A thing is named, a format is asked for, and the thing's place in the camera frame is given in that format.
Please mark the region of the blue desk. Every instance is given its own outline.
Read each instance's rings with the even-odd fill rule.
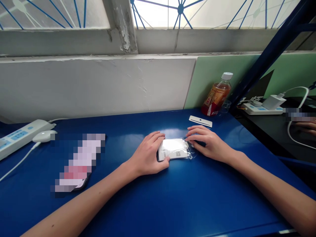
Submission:
[[[198,109],[59,121],[60,134],[106,133],[105,153],[92,173],[92,186],[129,159],[144,136],[161,130],[166,138],[180,138],[196,125],[189,116],[204,119]],[[230,114],[210,118],[212,130],[234,149],[309,195],[313,193],[278,158]],[[2,236],[18,236],[77,194],[50,197],[68,146],[42,144],[8,178],[0,182]],[[0,176],[10,170],[33,146],[28,144],[0,162]],[[198,155],[172,160],[156,175],[143,176],[121,189],[100,210],[82,236],[255,236],[291,226],[242,175],[231,167]]]

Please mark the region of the white package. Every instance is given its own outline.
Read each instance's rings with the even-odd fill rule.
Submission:
[[[163,161],[167,156],[170,159],[192,159],[188,143],[182,139],[165,139],[158,148],[157,160]]]

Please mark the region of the green panel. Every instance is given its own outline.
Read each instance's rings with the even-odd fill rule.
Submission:
[[[219,82],[224,72],[232,72],[232,90],[259,55],[220,55],[198,57],[184,105],[185,109],[202,106],[213,83]]]
[[[266,74],[272,70],[274,72],[266,90],[265,98],[293,87],[309,87],[316,81],[316,53],[282,54]],[[286,93],[285,97],[303,96],[304,94],[304,89],[295,89]],[[309,95],[316,95],[316,89],[311,90]]]

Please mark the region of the power strip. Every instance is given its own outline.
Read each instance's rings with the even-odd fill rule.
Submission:
[[[245,108],[245,112],[249,115],[277,115],[277,114],[283,114],[283,108],[277,107],[275,110],[268,110],[267,108],[263,106],[253,106],[250,103],[242,104],[242,108]]]
[[[0,139],[0,160],[6,158],[22,146],[28,144],[39,133],[51,130],[55,124],[48,123],[45,120],[37,119],[32,123],[16,130],[15,132]]]

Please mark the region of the white plastic strip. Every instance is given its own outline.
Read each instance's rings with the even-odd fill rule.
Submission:
[[[198,117],[195,117],[195,116],[190,116],[189,118],[190,121],[192,122],[196,122],[196,123],[199,123],[199,124],[202,124],[204,126],[208,126],[208,127],[212,127],[213,123],[209,120],[206,120],[206,119],[202,119],[202,118],[198,118]]]

